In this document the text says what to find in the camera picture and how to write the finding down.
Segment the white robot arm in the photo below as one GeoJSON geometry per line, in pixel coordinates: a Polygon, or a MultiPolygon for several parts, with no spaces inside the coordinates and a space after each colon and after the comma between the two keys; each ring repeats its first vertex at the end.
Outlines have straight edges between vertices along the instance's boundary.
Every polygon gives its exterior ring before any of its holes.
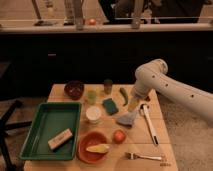
{"type": "Polygon", "coordinates": [[[131,94],[145,99],[154,89],[188,110],[198,114],[213,126],[213,94],[181,83],[167,76],[168,65],[162,59],[155,59],[139,66],[135,71],[136,82],[131,94]]]}

